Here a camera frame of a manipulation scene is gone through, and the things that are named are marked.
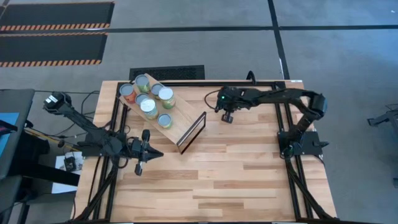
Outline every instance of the food can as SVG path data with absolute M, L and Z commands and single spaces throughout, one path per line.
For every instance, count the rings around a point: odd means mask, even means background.
M 175 105 L 173 90 L 169 87 L 163 87 L 159 91 L 159 98 L 162 101 L 162 105 L 165 109 L 171 109 Z
M 124 84 L 120 87 L 119 92 L 120 95 L 122 95 L 128 103 L 136 102 L 137 93 L 134 91 L 134 87 L 132 86 L 132 84 Z
M 142 101 L 144 101 L 144 99 L 148 99 L 149 96 L 146 93 L 140 93 L 136 96 L 136 103 L 138 104 L 138 106 L 141 104 Z
M 159 91 L 161 88 L 163 88 L 164 86 L 160 83 L 156 83 L 155 85 L 152 86 L 152 88 L 150 89 L 150 91 L 152 92 L 152 94 L 155 96 L 156 99 L 160 100 L 159 98 Z
M 141 93 L 148 93 L 150 91 L 149 79 L 146 75 L 139 75 L 136 77 L 136 85 Z
M 156 119 L 159 112 L 153 99 L 146 98 L 140 104 L 140 109 L 145 113 L 148 119 Z
M 157 118 L 157 123 L 165 129 L 172 127 L 172 117 L 169 114 L 161 114 Z

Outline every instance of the can lid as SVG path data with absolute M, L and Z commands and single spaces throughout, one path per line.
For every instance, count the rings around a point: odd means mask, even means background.
M 139 105 L 143 112 L 151 112 L 156 107 L 156 103 L 153 99 L 146 98 Z
M 172 122 L 172 117 L 169 114 L 161 114 L 157 118 L 157 123 L 161 126 L 169 125 Z
M 163 88 L 163 87 L 164 87 L 164 86 L 163 86 L 162 84 L 156 83 L 155 85 L 152 86 L 152 88 L 150 89 L 150 91 L 151 91 L 153 94 L 158 95 L 160 89 Z
M 122 96 L 129 96 L 134 91 L 132 84 L 124 84 L 120 87 L 119 92 Z
M 173 97 L 173 90 L 169 87 L 163 87 L 159 91 L 159 98 L 162 100 L 168 100 Z
M 136 84 L 137 85 L 146 85 L 149 82 L 149 79 L 146 75 L 139 75 L 136 77 Z
M 140 105 L 141 102 L 142 102 L 144 99 L 146 99 L 146 98 L 149 98 L 148 94 L 140 93 L 140 94 L 138 94 L 138 95 L 136 96 L 136 103 L 137 103 L 138 105 Z

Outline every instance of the white paper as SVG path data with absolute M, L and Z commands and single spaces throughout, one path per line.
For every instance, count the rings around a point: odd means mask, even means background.
M 73 152 L 73 153 L 67 152 L 65 154 L 65 156 L 66 156 L 66 158 L 75 156 L 76 171 L 73 171 L 73 173 L 80 175 L 81 168 L 83 167 L 83 162 L 84 162 L 83 157 L 81 156 L 81 152 Z M 56 169 L 66 170 L 65 163 L 63 162 L 63 160 L 65 159 L 65 156 L 57 156 L 57 158 L 55 160 L 55 168 Z M 65 192 L 72 192 L 72 191 L 76 191 L 76 190 L 77 190 L 77 187 L 75 187 L 75 186 L 53 183 L 51 193 L 59 194 L 59 193 L 65 193 Z

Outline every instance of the black floor mat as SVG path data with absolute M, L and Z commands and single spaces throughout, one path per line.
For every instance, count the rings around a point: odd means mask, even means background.
M 130 80 L 138 75 L 148 73 L 156 80 L 204 80 L 204 65 L 152 67 L 152 68 L 130 68 Z
M 97 65 L 105 32 L 81 34 L 0 35 L 0 67 Z
M 109 27 L 114 3 L 10 4 L 0 30 L 87 29 Z

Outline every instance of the wooden table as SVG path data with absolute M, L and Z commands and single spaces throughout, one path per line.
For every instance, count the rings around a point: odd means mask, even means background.
M 303 88 L 302 82 L 285 82 L 287 88 Z M 95 125 L 105 125 L 111 119 L 117 84 L 118 81 L 103 82 Z M 270 90 L 268 87 L 257 88 Z M 186 153 L 180 155 L 171 141 L 133 111 L 128 112 L 126 124 L 131 128 L 128 136 L 141 136 L 143 129 L 150 129 L 150 144 L 164 152 L 164 157 L 145 164 L 141 177 L 134 174 L 135 160 L 119 170 L 111 221 L 294 220 L 285 162 L 279 158 L 276 137 L 279 127 L 275 106 L 260 105 L 250 111 L 237 111 L 233 115 L 233 124 L 227 124 L 220 120 L 221 112 L 215 113 L 203 101 L 206 93 L 219 87 L 173 89 L 198 111 L 208 113 L 206 128 Z M 216 94 L 208 99 L 211 105 L 215 105 Z M 301 114 L 294 106 L 291 106 L 291 110 L 294 122 L 297 122 Z M 302 160 L 309 191 L 326 212 L 335 216 L 323 164 L 314 156 L 302 156 Z M 96 161 L 97 158 L 91 157 L 84 163 L 76 194 L 76 214 L 80 214 L 87 205 Z M 94 192 L 98 186 L 101 164 Z M 301 214 L 305 217 L 302 194 L 299 189 L 297 192 Z M 102 200 L 100 218 L 104 217 L 105 206 L 106 199 Z

